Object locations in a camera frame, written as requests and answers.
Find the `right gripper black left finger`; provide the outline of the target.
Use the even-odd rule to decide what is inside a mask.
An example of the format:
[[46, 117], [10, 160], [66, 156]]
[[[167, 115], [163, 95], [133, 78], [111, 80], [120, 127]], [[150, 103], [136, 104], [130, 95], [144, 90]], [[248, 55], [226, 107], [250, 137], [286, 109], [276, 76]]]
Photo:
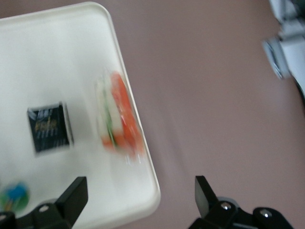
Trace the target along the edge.
[[11, 211], [0, 213], [2, 229], [71, 229], [88, 202], [87, 177], [77, 177], [55, 202], [38, 205], [16, 218]]

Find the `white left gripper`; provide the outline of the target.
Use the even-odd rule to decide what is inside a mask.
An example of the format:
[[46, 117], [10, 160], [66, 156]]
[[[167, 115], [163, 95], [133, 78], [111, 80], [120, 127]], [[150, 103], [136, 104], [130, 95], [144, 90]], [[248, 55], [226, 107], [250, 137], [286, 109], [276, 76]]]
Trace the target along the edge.
[[286, 21], [281, 27], [281, 45], [289, 70], [299, 82], [305, 82], [305, 20]]

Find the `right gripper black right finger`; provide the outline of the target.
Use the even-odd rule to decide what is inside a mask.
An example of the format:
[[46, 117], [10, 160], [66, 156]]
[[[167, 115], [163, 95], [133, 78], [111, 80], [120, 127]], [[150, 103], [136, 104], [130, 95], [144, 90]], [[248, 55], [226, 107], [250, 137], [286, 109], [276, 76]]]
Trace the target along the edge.
[[191, 229], [291, 229], [277, 210], [257, 207], [247, 213], [231, 198], [218, 198], [204, 176], [195, 177], [195, 202], [200, 213]]

